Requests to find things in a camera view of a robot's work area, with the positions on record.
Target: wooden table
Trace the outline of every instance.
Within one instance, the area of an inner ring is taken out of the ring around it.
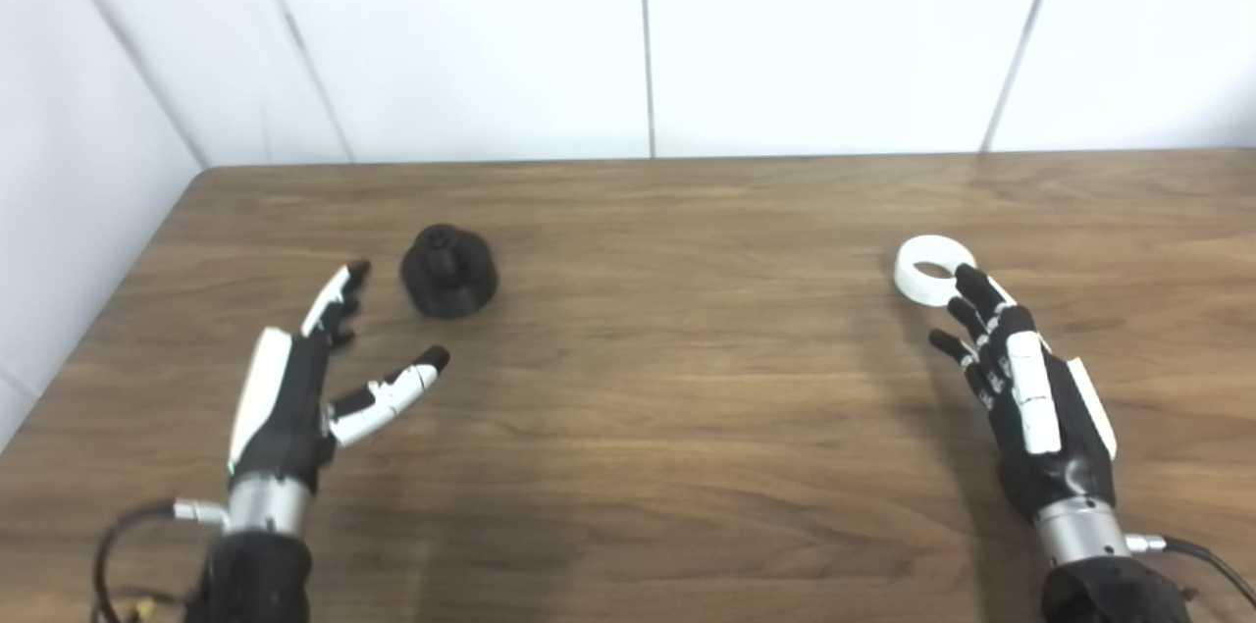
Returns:
[[[1253,192],[1235,151],[207,172],[0,456],[0,620],[80,619],[122,507],[224,496],[259,330],[358,256],[377,271],[329,394],[430,343],[453,362],[325,476],[315,619],[1037,619],[1036,539],[924,343],[950,320],[889,281],[923,232],[1085,355],[1125,528],[1256,578]],[[502,278],[460,322],[397,280],[440,221]],[[113,580],[177,590],[205,536],[139,530]],[[1197,623],[1250,619],[1202,564],[1154,564],[1202,592]]]

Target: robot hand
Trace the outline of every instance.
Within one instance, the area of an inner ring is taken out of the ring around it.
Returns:
[[[1117,438],[1081,359],[1056,358],[1034,318],[973,266],[956,269],[947,310],[976,348],[942,329],[929,343],[963,369],[988,411],[999,445],[999,484],[1026,520],[1068,499],[1117,504],[1112,460]]]
[[[257,340],[231,435],[224,538],[210,546],[188,623],[305,623],[313,559],[301,540],[319,469],[334,451],[383,427],[431,387],[450,354],[431,347],[408,366],[322,407],[332,350],[349,343],[344,320],[365,261],[342,266],[310,306],[299,334],[265,329]]]
[[[1051,570],[1042,593],[1050,623],[1184,623],[1177,587],[1135,561],[1117,523],[1117,438],[1080,359],[1056,358],[1029,310],[985,273],[955,271],[947,310],[970,347],[941,329],[929,343],[951,355],[988,411],[999,484],[1037,529]]]
[[[383,427],[430,387],[450,360],[431,347],[408,366],[322,407],[323,377],[332,352],[353,340],[343,323],[358,310],[354,293],[368,261],[342,266],[310,306],[300,333],[261,333],[231,435],[232,484],[249,475],[294,479],[310,492],[318,470],[335,448]]]

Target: white ring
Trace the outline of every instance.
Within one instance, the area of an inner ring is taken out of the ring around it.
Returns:
[[[952,278],[929,278],[916,268],[918,263],[942,266]],[[898,247],[894,285],[916,304],[946,306],[956,296],[953,275],[960,265],[977,266],[968,249],[946,235],[916,235]]]

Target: white wall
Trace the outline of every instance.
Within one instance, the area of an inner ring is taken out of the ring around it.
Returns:
[[[1253,3],[0,0],[0,443],[202,166],[1256,146]]]
[[[0,0],[0,445],[197,170],[88,0]]]
[[[641,0],[288,0],[358,157],[647,157]]]
[[[657,152],[973,152],[1034,0],[649,0]]]
[[[995,149],[1256,146],[1256,0],[1044,0]]]

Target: wire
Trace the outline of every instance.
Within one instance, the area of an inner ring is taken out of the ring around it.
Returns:
[[[1226,579],[1230,579],[1230,583],[1233,584],[1241,594],[1243,594],[1247,603],[1252,604],[1252,608],[1256,608],[1256,590],[1252,589],[1252,585],[1243,580],[1238,572],[1235,572],[1232,566],[1226,564],[1225,560],[1213,554],[1208,548],[1197,545],[1189,540],[1166,536],[1164,551],[1174,551],[1177,554],[1184,554],[1187,556],[1206,560],[1207,564],[1211,564],[1217,569],[1217,572],[1221,572]]]
[[[92,604],[92,620],[94,623],[97,612],[104,617],[106,623],[124,623],[122,618],[118,617],[117,609],[113,609],[113,600],[109,598],[109,588],[106,583],[106,564],[109,560],[109,553],[113,550],[113,545],[118,541],[118,538],[131,528],[146,523],[149,520],[173,520],[175,519],[175,501],[163,500],[152,502],[148,505],[142,505],[134,510],[129,510],[118,516],[118,520],[104,531],[100,536],[99,544],[95,546],[95,558],[92,561],[92,589],[95,593],[95,600]],[[141,595],[152,597],[153,600],[158,600],[153,592],[144,592]]]

